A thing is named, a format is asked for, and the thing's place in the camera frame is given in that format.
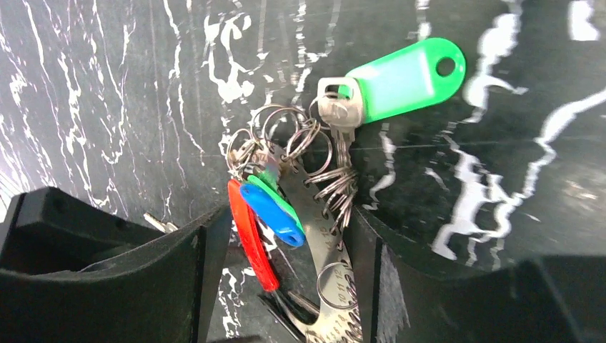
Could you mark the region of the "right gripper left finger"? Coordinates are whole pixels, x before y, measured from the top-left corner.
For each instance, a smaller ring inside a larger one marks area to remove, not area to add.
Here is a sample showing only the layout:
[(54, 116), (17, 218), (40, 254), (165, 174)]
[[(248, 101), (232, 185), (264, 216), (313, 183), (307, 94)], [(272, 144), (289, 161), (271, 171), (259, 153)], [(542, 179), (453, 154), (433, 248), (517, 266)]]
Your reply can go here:
[(232, 223), (221, 204), (170, 233), (56, 187), (1, 223), (3, 342), (205, 342)]

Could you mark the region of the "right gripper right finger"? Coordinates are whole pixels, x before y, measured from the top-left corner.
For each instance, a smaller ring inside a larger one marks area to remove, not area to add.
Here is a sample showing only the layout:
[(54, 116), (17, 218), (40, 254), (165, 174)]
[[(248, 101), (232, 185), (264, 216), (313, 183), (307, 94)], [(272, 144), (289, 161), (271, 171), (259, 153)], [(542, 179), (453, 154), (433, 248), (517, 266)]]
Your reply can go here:
[(361, 207), (349, 255), (364, 342), (603, 342), (605, 258), (542, 256), (493, 272), (451, 262)]

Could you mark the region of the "metal keyring with red handle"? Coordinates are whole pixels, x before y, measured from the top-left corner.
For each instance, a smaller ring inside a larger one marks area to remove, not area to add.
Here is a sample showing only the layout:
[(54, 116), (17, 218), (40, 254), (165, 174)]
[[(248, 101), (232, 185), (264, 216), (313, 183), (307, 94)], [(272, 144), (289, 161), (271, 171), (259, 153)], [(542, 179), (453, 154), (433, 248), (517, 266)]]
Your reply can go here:
[[(364, 334), (352, 260), (344, 243), (356, 197), (349, 148), (355, 131), (399, 114), (442, 103), (465, 78), (462, 50), (429, 38), (349, 71), (323, 77), (312, 106), (318, 115), (268, 104), (269, 117), (291, 114), (286, 144), (265, 130), (227, 156), (229, 202), (245, 254), (262, 286), (262, 303), (298, 342), (362, 342)], [(291, 247), (307, 247), (319, 302), (281, 284), (260, 242), (258, 226)]]

